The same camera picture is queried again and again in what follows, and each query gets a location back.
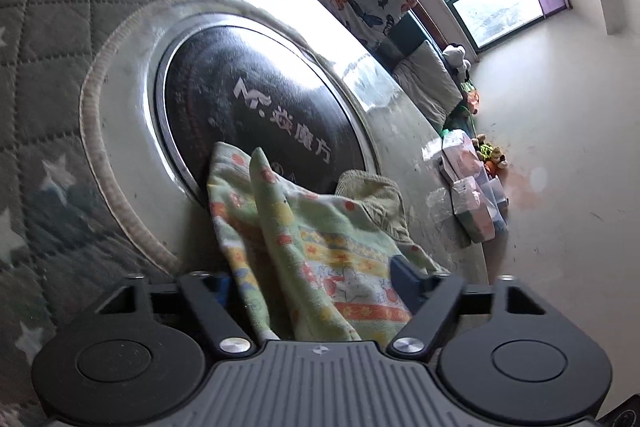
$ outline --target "floor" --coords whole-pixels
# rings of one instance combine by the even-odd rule
[[[572,12],[494,48],[473,80],[477,128],[505,147],[510,233],[489,276],[526,281],[606,351],[601,409],[640,393],[640,42]]]

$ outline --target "black circular lid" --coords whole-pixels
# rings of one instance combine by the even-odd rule
[[[212,26],[178,47],[156,96],[165,142],[202,190],[213,145],[224,141],[249,154],[262,147],[278,174],[332,193],[343,172],[365,169],[340,95],[290,42],[260,28]]]
[[[33,363],[31,380],[49,415],[72,425],[140,425],[202,381],[205,357],[187,334],[136,313],[95,317],[102,320],[63,329]]]
[[[509,425],[595,416],[611,384],[603,349],[517,280],[493,286],[491,319],[440,352],[440,381],[461,403]]]

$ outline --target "white star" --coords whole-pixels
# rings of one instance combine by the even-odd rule
[[[26,245],[22,236],[11,229],[11,213],[6,208],[0,214],[0,259],[11,264],[11,252]]]
[[[22,328],[22,334],[15,341],[15,347],[24,352],[27,356],[27,362],[31,365],[38,351],[42,349],[42,332],[44,330],[42,328],[30,330],[22,321],[20,321],[20,327]]]
[[[53,190],[66,206],[66,191],[71,185],[76,184],[76,178],[66,171],[66,156],[63,154],[55,163],[42,160],[42,166],[46,176],[40,185],[40,190]]]

